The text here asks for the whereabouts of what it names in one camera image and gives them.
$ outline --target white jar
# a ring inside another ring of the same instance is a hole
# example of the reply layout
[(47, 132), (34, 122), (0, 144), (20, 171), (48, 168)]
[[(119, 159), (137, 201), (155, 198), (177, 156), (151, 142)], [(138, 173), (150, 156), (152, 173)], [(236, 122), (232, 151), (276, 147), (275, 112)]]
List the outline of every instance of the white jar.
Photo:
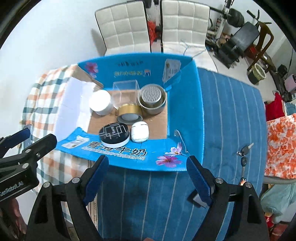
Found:
[(106, 90), (93, 92), (89, 107), (98, 115), (107, 115), (113, 110), (112, 98)]

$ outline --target white leather chair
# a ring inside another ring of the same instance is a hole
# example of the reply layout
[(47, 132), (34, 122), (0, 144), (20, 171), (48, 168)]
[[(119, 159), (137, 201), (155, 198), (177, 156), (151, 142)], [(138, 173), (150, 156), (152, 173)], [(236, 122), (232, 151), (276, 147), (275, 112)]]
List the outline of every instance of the white leather chair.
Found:
[(146, 10), (141, 0), (106, 7), (95, 12), (106, 45), (106, 55), (151, 52)]
[(217, 72), (205, 48), (210, 7), (190, 1), (162, 0), (160, 14), (163, 52), (191, 56), (197, 67)]

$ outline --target metal tin can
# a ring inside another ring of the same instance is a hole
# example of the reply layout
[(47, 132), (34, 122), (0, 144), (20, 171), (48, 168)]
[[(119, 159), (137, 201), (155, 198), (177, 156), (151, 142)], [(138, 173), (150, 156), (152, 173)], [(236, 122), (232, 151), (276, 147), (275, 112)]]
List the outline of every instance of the metal tin can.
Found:
[(156, 84), (148, 84), (140, 89), (138, 101), (142, 109), (149, 115), (156, 115), (163, 111), (166, 103), (165, 90)]

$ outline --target plaid cloth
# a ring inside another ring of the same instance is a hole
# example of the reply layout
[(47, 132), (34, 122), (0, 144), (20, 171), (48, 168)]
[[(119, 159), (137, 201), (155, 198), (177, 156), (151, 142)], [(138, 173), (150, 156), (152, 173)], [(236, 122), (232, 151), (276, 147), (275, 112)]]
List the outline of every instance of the plaid cloth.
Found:
[[(31, 142), (41, 139), (47, 134), (54, 133), (59, 107), (68, 81), (77, 64), (50, 70), (43, 74), (33, 85), (26, 100), (21, 118), (21, 128), (31, 125)], [(34, 188), (38, 194), (44, 182), (53, 185), (68, 183), (74, 177), (80, 177), (94, 162), (76, 158), (70, 154), (53, 150), (38, 161), (37, 177), (39, 185)], [(62, 203), (65, 218), (71, 222), (67, 203)], [(97, 228), (96, 198), (89, 203), (87, 210)]]

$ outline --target pink box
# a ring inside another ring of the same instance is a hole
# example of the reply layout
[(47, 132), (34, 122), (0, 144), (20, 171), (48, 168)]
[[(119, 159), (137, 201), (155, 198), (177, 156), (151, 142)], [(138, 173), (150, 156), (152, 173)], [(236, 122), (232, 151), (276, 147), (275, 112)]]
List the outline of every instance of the pink box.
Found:
[(285, 87), (288, 92), (296, 90), (296, 76), (294, 74), (291, 74), (288, 78), (286, 78)]

